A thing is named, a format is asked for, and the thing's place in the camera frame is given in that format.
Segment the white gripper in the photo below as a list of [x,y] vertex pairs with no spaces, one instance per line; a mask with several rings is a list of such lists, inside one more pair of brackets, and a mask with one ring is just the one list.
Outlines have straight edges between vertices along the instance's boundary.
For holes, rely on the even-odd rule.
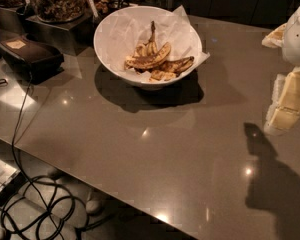
[[[266,35],[262,45],[281,48],[283,58],[294,66],[300,66],[300,6],[286,23]],[[288,75],[278,74],[273,86],[264,132],[278,136],[288,132],[300,118],[300,67]]]

